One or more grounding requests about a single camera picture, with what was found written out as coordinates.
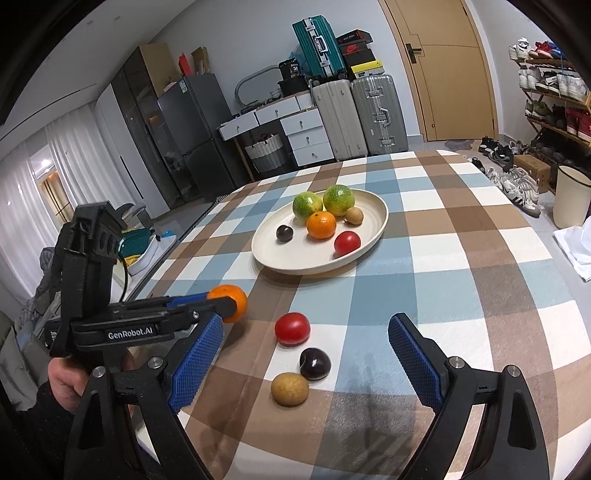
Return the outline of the person left hand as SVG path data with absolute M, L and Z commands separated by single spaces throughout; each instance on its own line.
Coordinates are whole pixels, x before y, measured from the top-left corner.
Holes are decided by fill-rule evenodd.
M 52 358 L 48 364 L 52 395 L 70 413 L 77 410 L 88 381 L 86 370 L 69 358 Z

